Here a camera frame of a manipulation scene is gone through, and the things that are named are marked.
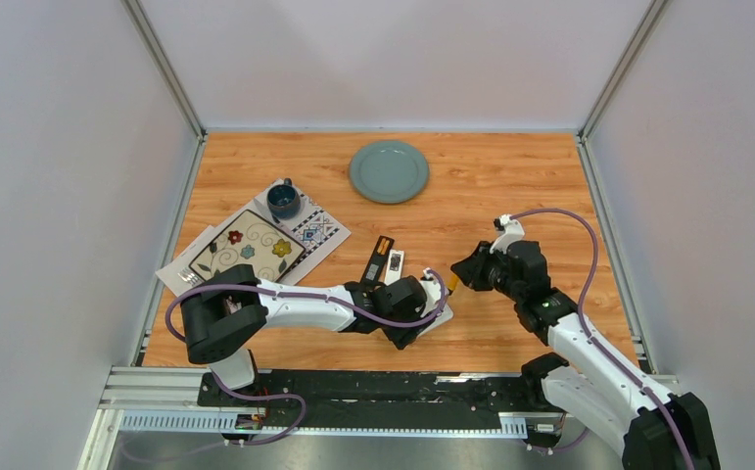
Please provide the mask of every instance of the white wall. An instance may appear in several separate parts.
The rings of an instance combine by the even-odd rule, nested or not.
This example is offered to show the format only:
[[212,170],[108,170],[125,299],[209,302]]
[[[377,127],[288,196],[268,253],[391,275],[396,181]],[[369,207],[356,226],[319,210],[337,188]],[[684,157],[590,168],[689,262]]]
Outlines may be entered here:
[[76,464],[193,152],[120,2],[0,2],[0,469]]
[[144,0],[207,127],[576,128],[648,0]]
[[673,2],[592,146],[652,355],[755,468],[755,3]]

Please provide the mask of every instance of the wooden table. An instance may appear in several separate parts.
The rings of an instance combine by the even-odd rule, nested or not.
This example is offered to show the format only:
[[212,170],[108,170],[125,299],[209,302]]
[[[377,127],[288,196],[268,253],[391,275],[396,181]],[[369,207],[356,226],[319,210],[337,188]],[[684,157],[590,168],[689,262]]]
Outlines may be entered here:
[[[348,165],[360,147],[400,139],[417,147],[431,175],[409,202],[386,206],[360,197]],[[569,134],[220,133],[211,134],[181,229],[176,254],[208,225],[218,225],[277,177],[290,177],[351,231],[352,236],[300,283],[330,286],[358,280],[381,234],[405,251],[403,274],[449,267],[481,240],[495,238],[502,213],[560,207],[596,226],[573,138]],[[523,220],[541,242],[556,287],[577,299],[590,267],[590,239],[571,218]],[[164,292],[144,365],[188,366],[184,345],[164,326],[172,299]],[[548,351],[518,323],[512,302],[495,292],[458,287],[454,319],[398,351],[382,332],[340,334],[318,329],[262,330],[247,344],[258,367],[301,369],[510,372]],[[586,302],[601,332],[634,363],[634,348],[604,249]],[[180,312],[173,323],[181,327]]]

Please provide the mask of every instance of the gray floor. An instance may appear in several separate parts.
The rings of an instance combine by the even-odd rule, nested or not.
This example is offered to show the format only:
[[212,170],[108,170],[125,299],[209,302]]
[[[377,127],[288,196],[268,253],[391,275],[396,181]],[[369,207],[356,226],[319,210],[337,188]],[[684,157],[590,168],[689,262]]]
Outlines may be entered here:
[[[565,425],[566,440],[582,427]],[[216,443],[219,436],[186,433],[123,433],[118,439],[127,451],[142,458],[174,456]],[[289,470],[376,469],[598,469],[621,470],[619,457],[591,435],[579,447],[562,455],[543,457],[519,444],[500,439],[362,438],[292,436],[259,447],[218,447],[161,464],[142,464],[116,452],[114,470],[185,470],[248,468]]]

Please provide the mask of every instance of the robotic arm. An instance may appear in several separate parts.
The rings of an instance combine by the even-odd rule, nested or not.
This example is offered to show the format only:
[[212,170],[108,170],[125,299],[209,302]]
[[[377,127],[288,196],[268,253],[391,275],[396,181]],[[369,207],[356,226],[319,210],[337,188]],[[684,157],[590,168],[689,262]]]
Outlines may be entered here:
[[[451,269],[474,291],[495,289],[507,296],[522,326],[555,351],[522,367],[534,402],[575,415],[622,457],[625,468],[682,469],[687,455],[697,470],[719,469],[702,401],[691,393],[677,397],[644,374],[578,312],[573,300],[551,287],[539,244],[522,240],[518,220],[502,215],[495,228],[494,242],[479,243]],[[661,407],[670,412],[685,452]]]
[[[207,364],[231,390],[256,381],[253,356],[243,346],[263,328],[318,327],[368,334],[379,327],[402,350],[452,318],[451,309],[443,304],[443,311],[431,321],[421,320],[444,295],[440,282],[431,278],[408,276],[373,290],[359,282],[295,287],[258,279],[252,266],[239,264],[200,287],[212,290],[179,298],[187,357],[192,363]],[[419,325],[407,326],[415,320]]]

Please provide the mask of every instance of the mug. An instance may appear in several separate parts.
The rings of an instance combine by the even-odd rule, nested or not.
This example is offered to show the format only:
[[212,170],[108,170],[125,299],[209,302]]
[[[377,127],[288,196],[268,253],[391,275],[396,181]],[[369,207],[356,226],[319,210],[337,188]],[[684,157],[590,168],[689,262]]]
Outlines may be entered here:
[[285,178],[267,191],[267,208],[275,218],[288,219],[296,216],[301,209],[302,200],[294,188],[291,178]]

